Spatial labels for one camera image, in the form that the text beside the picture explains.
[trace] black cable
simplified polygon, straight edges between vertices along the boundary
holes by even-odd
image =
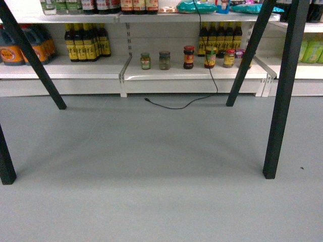
[[[199,18],[200,18],[200,21],[199,21],[199,29],[201,31],[201,23],[202,23],[201,14],[200,14],[199,10],[197,9],[197,5],[195,3],[195,0],[193,0],[193,3],[195,5],[196,11],[197,11],[197,13],[199,15]],[[205,43],[203,37],[202,37],[202,40],[203,40],[204,50],[205,50],[205,54],[206,54],[206,43]],[[219,89],[218,89],[218,86],[217,86],[217,84],[216,84],[216,82],[214,80],[214,77],[212,75],[211,69],[208,69],[208,70],[210,71],[210,75],[212,77],[212,81],[213,81],[214,85],[216,86],[216,89],[217,89],[217,92],[216,93],[213,93],[213,94],[208,95],[206,97],[196,98],[196,99],[190,101],[189,103],[187,103],[184,107],[167,107],[167,106],[160,105],[158,103],[154,103],[154,102],[150,101],[148,98],[145,98],[145,101],[150,102],[151,104],[154,104],[154,105],[159,106],[159,107],[163,107],[163,108],[167,108],[167,109],[172,109],[172,110],[178,110],[178,109],[184,109],[185,107],[187,107],[188,105],[190,105],[192,102],[195,102],[195,101],[198,101],[198,100],[201,100],[201,99],[205,99],[205,98],[212,97],[212,96],[216,95],[219,92]]]

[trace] yellow bottle label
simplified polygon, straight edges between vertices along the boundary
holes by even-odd
[[[232,66],[234,64],[234,56],[224,56],[224,64]]]
[[[207,46],[216,47],[217,38],[215,36],[210,36],[207,41]]]
[[[86,49],[86,57],[87,59],[96,59],[96,51],[95,51],[95,45],[92,44],[86,44],[84,41],[84,47]]]
[[[86,60],[86,49],[84,47],[83,40],[75,40],[75,47],[77,50],[77,57],[80,61]]]
[[[110,43],[106,37],[100,37],[100,45],[102,49],[102,54],[104,55],[111,54]]]
[[[67,44],[66,43],[66,47],[67,47],[67,50],[69,52],[69,57],[70,59],[79,59],[78,56],[77,56],[77,49],[76,49],[76,46],[73,44]]]
[[[198,42],[198,54],[199,55],[205,55],[205,44],[207,44],[207,37],[200,37]]]

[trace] black table leg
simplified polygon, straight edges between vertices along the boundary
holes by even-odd
[[[30,65],[37,73],[38,77],[40,78],[41,82],[43,83],[50,96],[56,103],[57,107],[59,109],[66,109],[66,104],[64,103],[61,95],[59,94],[54,83],[50,79],[48,73],[41,64],[40,60],[38,59],[33,48],[29,44],[26,36],[19,27],[16,19],[12,15],[10,9],[8,8],[4,0],[0,0],[0,18],[4,24],[4,27],[6,28],[6,31],[8,31],[9,34],[15,40],[15,42],[19,44],[23,54],[26,56]]]
[[[0,125],[0,177],[3,185],[11,185],[16,179],[14,166]]]
[[[229,107],[233,106],[239,94],[241,85],[243,83],[244,78],[246,77],[252,58],[256,53],[262,34],[272,14],[275,3],[276,3],[276,0],[267,0],[267,1],[264,1],[262,5],[257,21],[254,24],[254,28],[250,36],[250,40],[249,40],[246,52],[243,55],[241,65],[239,67],[236,79],[234,80],[231,92],[229,94],[229,98],[227,100],[227,106]]]
[[[289,104],[295,80],[297,61],[302,43],[309,0],[293,0],[289,15],[281,71],[275,99],[263,174],[274,179],[282,147]]]

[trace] shelf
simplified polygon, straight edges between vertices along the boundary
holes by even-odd
[[[281,57],[263,57],[257,56],[262,62],[264,62],[270,69],[277,73],[277,78],[279,78],[279,73],[281,70]],[[323,64],[307,64],[298,63],[295,79],[323,79]]]
[[[108,15],[14,15],[17,22],[20,24],[29,23],[116,23],[119,14],[108,14]]]
[[[216,60],[216,66],[211,69],[214,79],[235,79],[238,72],[239,59],[236,59],[232,68],[223,68],[223,59]],[[248,71],[246,79],[266,78],[267,72],[256,62],[253,62],[252,68]],[[204,58],[194,57],[193,69],[183,68],[182,58],[171,57],[171,68],[169,70],[160,70],[158,60],[152,60],[150,70],[142,70],[140,61],[132,58],[124,74],[125,81],[149,81],[149,80],[211,80],[209,70],[204,68]]]
[[[283,30],[287,30],[288,23],[271,22]],[[323,23],[306,23],[304,33],[323,33]]]
[[[68,56],[56,57],[44,65],[53,79],[119,79],[119,74],[129,56],[102,57],[98,61],[72,63]],[[38,79],[31,66],[17,67],[0,64],[0,79]]]
[[[258,15],[229,12],[228,14],[203,14],[204,22],[242,21],[254,22]],[[278,14],[272,14],[269,21],[279,21]],[[120,15],[120,23],[152,23],[152,22],[198,22],[198,14],[157,14],[157,15]]]

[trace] condiment jar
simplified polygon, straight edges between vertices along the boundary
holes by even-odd
[[[205,62],[204,67],[212,69],[216,64],[216,52],[217,48],[213,46],[207,46],[205,49]]]
[[[234,59],[235,59],[235,50],[234,49],[227,49],[225,55],[224,55],[224,62],[223,62],[223,67],[225,68],[231,68],[233,67],[234,64]]]
[[[184,69],[192,69],[194,61],[194,47],[192,45],[184,46]]]
[[[159,68],[169,70],[171,68],[171,53],[167,50],[159,52]]]
[[[149,70],[151,68],[149,53],[141,53],[140,62],[143,70]]]

